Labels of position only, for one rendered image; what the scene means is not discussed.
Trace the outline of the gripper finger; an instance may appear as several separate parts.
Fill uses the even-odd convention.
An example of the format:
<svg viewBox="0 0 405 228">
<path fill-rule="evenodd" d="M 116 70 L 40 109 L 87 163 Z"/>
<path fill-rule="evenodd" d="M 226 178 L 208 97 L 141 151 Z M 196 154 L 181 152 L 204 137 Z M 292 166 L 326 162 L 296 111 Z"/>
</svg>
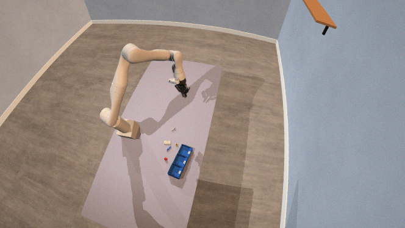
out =
<svg viewBox="0 0 405 228">
<path fill-rule="evenodd" d="M 185 86 L 186 86 L 186 85 L 185 85 Z M 182 91 L 183 91 L 184 98 L 186 98 L 186 97 L 187 97 L 187 93 L 188 93 L 190 87 L 186 86 L 186 89 L 184 90 L 184 89 L 183 89 L 183 86 L 181 86 L 181 89 L 182 89 Z"/>
<path fill-rule="evenodd" d="M 175 85 L 175 87 L 176 87 L 176 89 L 178 90 L 178 92 L 181 92 L 181 94 L 182 94 L 182 97 L 184 98 L 184 95 L 183 95 L 183 92 L 182 92 L 182 90 L 181 90 L 181 88 L 180 88 L 180 85 Z"/>
</svg>

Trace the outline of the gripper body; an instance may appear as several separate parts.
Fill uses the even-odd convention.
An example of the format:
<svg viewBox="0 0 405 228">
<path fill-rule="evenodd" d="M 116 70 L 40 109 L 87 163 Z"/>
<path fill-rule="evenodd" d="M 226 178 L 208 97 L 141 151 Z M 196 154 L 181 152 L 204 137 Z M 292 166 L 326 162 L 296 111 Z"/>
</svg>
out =
<svg viewBox="0 0 405 228">
<path fill-rule="evenodd" d="M 185 88 L 186 88 L 185 85 L 187 85 L 187 84 L 186 84 L 186 78 L 185 78 L 184 80 L 182 80 L 182 81 L 179 81 L 179 82 L 180 82 L 180 83 L 177 84 L 177 86 L 178 86 L 178 85 L 180 85 L 180 87 L 183 86 L 183 89 L 185 90 Z"/>
</svg>

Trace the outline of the blue rack of bins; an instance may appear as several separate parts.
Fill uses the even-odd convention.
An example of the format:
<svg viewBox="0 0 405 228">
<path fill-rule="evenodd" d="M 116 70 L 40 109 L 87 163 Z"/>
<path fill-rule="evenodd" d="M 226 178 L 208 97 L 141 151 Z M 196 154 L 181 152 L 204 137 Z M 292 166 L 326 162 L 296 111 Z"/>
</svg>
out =
<svg viewBox="0 0 405 228">
<path fill-rule="evenodd" d="M 173 163 L 171 164 L 169 171 L 168 171 L 168 175 L 172 176 L 174 178 L 179 179 L 183 169 L 185 168 L 185 165 L 188 161 L 188 158 L 190 156 L 190 154 L 192 153 L 193 148 L 186 146 L 184 144 L 181 145 L 178 153 L 176 154 L 176 157 L 173 161 Z"/>
</svg>

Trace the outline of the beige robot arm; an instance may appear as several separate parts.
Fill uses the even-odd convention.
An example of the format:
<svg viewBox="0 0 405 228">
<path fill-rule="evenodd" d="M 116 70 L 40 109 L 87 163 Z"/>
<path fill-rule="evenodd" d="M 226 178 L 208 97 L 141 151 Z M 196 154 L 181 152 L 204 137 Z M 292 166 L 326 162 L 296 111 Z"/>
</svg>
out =
<svg viewBox="0 0 405 228">
<path fill-rule="evenodd" d="M 128 69 L 130 63 L 166 60 L 174 61 L 176 63 L 176 65 L 175 63 L 172 65 L 174 78 L 169 79 L 169 83 L 179 84 L 179 81 L 185 79 L 185 74 L 182 67 L 181 52 L 164 49 L 145 51 L 132 43 L 127 44 L 121 52 L 118 67 L 110 88 L 111 109 L 104 108 L 100 113 L 100 119 L 109 127 L 113 127 L 124 134 L 128 133 L 131 126 L 127 121 L 119 116 L 119 112 L 121 102 L 127 88 Z"/>
</svg>

